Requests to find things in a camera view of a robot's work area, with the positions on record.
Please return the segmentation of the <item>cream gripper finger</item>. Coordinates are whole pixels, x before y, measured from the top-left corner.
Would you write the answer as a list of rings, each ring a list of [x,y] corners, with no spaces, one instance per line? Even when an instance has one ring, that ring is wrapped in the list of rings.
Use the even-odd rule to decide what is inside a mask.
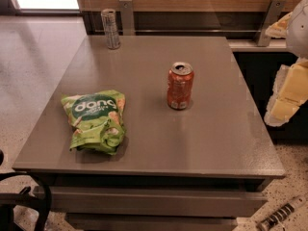
[[[264,122],[279,127],[295,115],[308,100],[308,60],[298,59],[295,64],[282,64],[276,73]]]
[[[266,29],[266,35],[275,39],[282,39],[282,38],[284,39],[287,36],[287,28],[291,16],[292,16],[291,13],[287,13],[286,15],[281,17],[278,21],[271,24]]]

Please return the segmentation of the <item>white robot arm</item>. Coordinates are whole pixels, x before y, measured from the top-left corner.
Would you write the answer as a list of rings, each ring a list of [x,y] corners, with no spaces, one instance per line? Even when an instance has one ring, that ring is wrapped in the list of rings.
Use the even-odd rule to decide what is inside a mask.
[[[285,39],[288,51],[297,56],[294,64],[282,64],[277,71],[264,116],[268,126],[279,127],[308,100],[308,0],[271,24],[266,35]]]

